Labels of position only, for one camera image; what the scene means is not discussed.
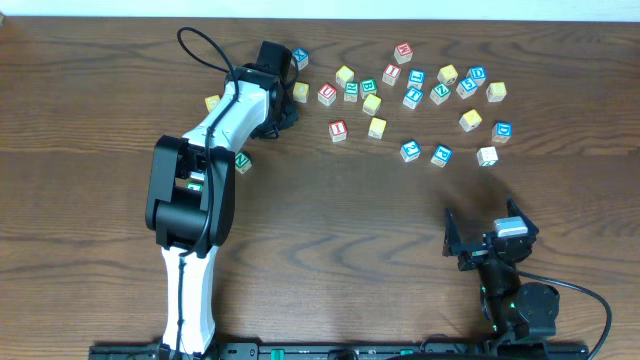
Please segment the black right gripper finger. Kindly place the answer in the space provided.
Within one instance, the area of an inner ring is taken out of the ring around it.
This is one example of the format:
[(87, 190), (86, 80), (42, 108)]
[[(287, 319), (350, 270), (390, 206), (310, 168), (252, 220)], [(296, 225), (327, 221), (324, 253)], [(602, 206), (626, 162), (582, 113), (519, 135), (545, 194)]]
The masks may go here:
[(510, 217), (520, 217), (520, 218), (525, 217), (523, 212), (520, 210), (516, 202), (511, 197), (507, 199), (506, 207), (507, 207), (507, 213)]
[(449, 208), (446, 208), (442, 255), (445, 257), (457, 256), (461, 253), (461, 246), (462, 241), (453, 214)]

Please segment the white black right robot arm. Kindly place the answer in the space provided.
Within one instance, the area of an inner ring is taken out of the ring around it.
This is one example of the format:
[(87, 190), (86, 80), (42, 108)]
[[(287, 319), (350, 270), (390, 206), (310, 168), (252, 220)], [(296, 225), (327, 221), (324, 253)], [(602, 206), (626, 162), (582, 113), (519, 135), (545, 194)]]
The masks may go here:
[(500, 336), (510, 341), (537, 341), (556, 334), (559, 293), (540, 282), (522, 283), (516, 265), (532, 254), (539, 229), (508, 200), (507, 216), (476, 242), (462, 240), (453, 213), (445, 211), (443, 255), (458, 259), (461, 271), (476, 270), (481, 305)]

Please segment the blue 2 block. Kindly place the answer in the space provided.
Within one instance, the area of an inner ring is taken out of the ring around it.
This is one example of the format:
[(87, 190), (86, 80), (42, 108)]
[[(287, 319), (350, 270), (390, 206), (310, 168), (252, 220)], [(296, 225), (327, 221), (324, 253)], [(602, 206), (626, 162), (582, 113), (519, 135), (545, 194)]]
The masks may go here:
[(415, 140), (411, 140), (401, 145), (400, 154), (404, 162), (410, 162), (420, 156), (421, 148)]

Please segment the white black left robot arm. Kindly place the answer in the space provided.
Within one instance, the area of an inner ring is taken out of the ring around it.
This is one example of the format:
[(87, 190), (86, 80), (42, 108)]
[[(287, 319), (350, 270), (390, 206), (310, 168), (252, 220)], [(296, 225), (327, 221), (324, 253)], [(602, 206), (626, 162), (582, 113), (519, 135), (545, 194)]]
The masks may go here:
[(297, 119), (289, 68), (231, 70), (220, 101), (192, 130), (154, 147), (145, 221), (167, 271), (167, 325), (161, 351), (206, 355), (215, 334), (213, 270), (235, 213), (235, 166), (250, 138), (276, 138)]

